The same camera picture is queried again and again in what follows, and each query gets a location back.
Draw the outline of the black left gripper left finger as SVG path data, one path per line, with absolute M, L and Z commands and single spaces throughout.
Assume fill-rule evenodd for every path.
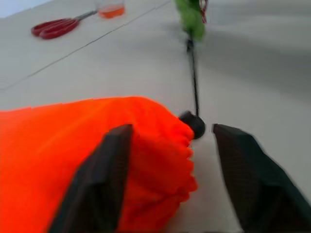
M 133 127 L 106 133 L 76 170 L 48 231 L 113 233 L 121 216 Z

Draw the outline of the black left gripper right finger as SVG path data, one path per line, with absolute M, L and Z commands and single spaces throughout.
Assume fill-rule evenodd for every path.
M 309 233 L 311 206 L 281 166 L 241 129 L 214 124 L 222 174 L 245 233 Z

